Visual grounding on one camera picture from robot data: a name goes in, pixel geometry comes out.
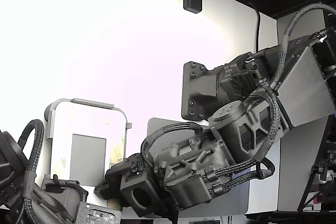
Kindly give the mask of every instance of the gray metal panel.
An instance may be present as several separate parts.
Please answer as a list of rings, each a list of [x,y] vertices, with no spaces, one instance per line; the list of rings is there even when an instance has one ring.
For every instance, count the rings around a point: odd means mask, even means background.
[[[106,139],[72,135],[70,179],[97,186],[104,179]]]
[[[160,127],[178,123],[166,119],[152,118],[148,121],[147,133],[151,134]],[[160,137],[152,146],[150,152],[155,155],[171,143],[190,138],[193,131],[170,132]],[[243,215],[248,209],[249,183],[243,183],[225,195],[213,199],[209,204],[200,204],[180,211],[179,218],[211,217],[224,215]]]
[[[326,116],[296,127],[281,139],[278,210],[298,209],[327,120]]]
[[[288,26],[295,13],[277,19],[278,43],[280,44]],[[322,10],[312,10],[304,14],[295,25],[290,39],[297,39],[305,35],[311,35],[316,31],[325,29],[324,15]]]
[[[278,97],[294,127],[335,113],[332,96],[310,47],[284,78]]]

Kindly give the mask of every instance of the black cable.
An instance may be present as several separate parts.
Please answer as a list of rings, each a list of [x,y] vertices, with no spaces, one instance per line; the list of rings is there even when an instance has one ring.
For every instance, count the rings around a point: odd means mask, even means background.
[[[258,9],[256,8],[254,4],[252,4],[251,2],[248,2],[248,4],[252,6],[252,8],[256,11],[256,14],[257,14],[256,52],[258,52],[259,51],[259,30],[260,30],[260,21],[261,21],[260,12],[258,11]]]
[[[144,161],[150,169],[154,170],[154,166],[147,158],[149,149],[160,136],[163,136],[164,134],[168,132],[179,131],[179,130],[193,130],[197,133],[197,132],[202,131],[203,128],[197,123],[188,122],[188,123],[170,124],[170,125],[167,125],[167,126],[164,126],[158,129],[157,131],[147,136],[145,140],[142,142],[141,149],[140,149],[141,157],[139,158],[138,164],[141,166],[142,162]]]
[[[22,135],[20,139],[22,141],[27,141],[29,135],[31,132],[35,129],[35,136],[34,136],[34,143],[33,143],[33,148],[30,153],[30,158],[29,158],[29,167],[28,171],[31,171],[33,173],[25,172],[24,176],[24,188],[26,190],[32,190],[32,187],[30,187],[30,184],[33,183],[31,180],[35,177],[32,177],[32,174],[35,174],[36,168],[37,168],[37,163],[39,160],[39,156],[41,154],[41,149],[43,145],[43,136],[44,136],[44,126],[41,120],[32,120],[30,121],[25,129],[22,132]],[[26,195],[31,192],[26,192],[23,191],[23,205],[24,209],[27,213],[28,218],[31,220],[33,224],[39,224],[39,221],[37,220],[35,213],[33,211],[33,206],[32,206],[32,199],[29,197],[26,197]]]
[[[299,19],[306,14],[307,12],[311,11],[311,10],[316,10],[316,9],[321,9],[321,10],[327,10],[333,14],[336,15],[336,9],[326,5],[326,4],[320,4],[320,3],[316,3],[316,4],[310,4],[305,6],[304,8],[302,8],[301,10],[299,10],[294,17],[292,18],[292,20],[289,22],[286,30],[285,30],[285,34],[283,35],[282,38],[282,42],[281,42],[281,50],[279,51],[279,65],[278,65],[278,69],[276,71],[276,73],[274,74],[271,82],[270,82],[270,87],[272,89],[274,89],[279,80],[280,77],[284,71],[284,67],[285,67],[285,60],[286,60],[286,54],[287,54],[287,50],[288,50],[288,43],[289,43],[289,37],[293,31],[293,28],[295,27],[296,23],[299,21]]]
[[[332,183],[328,184],[327,186],[324,186],[321,190],[319,190],[316,194],[314,194],[313,197],[311,197],[309,200],[307,200],[306,203],[303,204],[303,206],[300,208],[300,210],[298,211],[298,214],[301,214],[302,211],[304,210],[304,208],[312,201],[314,200],[317,196],[319,196],[321,193],[324,192],[324,190],[326,190],[329,186],[331,186]]]
[[[24,212],[25,212],[25,206],[24,206],[24,204],[22,204],[22,208],[20,210],[19,217],[17,218],[15,224],[19,224],[21,222]]]

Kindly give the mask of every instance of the circuit board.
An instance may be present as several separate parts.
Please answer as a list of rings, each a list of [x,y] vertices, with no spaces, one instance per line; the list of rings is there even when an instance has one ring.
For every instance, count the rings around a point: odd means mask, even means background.
[[[75,224],[120,224],[121,211],[81,202]]]

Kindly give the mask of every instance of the bolt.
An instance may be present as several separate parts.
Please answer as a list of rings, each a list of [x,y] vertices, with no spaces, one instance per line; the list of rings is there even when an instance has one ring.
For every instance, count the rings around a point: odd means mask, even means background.
[[[251,70],[252,71],[255,71],[255,70],[257,70],[258,69],[258,66],[256,65],[256,64],[253,64],[252,66],[251,66]]]
[[[181,210],[181,207],[180,207],[179,205],[175,205],[174,208],[175,208],[175,210],[177,210],[177,211]]]
[[[191,169],[191,170],[189,171],[189,173],[190,173],[191,175],[195,175],[195,174],[196,174],[196,170],[195,170],[195,169]]]
[[[196,141],[195,139],[192,137],[191,139],[189,139],[189,145],[195,144]]]

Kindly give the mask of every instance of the white backdrop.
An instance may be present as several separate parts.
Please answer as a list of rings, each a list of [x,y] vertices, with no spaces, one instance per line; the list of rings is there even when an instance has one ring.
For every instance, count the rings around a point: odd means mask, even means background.
[[[133,123],[127,155],[138,152],[150,118],[181,120],[184,63],[212,69],[255,50],[253,9],[203,0],[193,14],[182,2],[0,0],[0,129],[18,139],[59,98],[113,103]],[[276,21],[261,15],[259,48],[276,44]]]

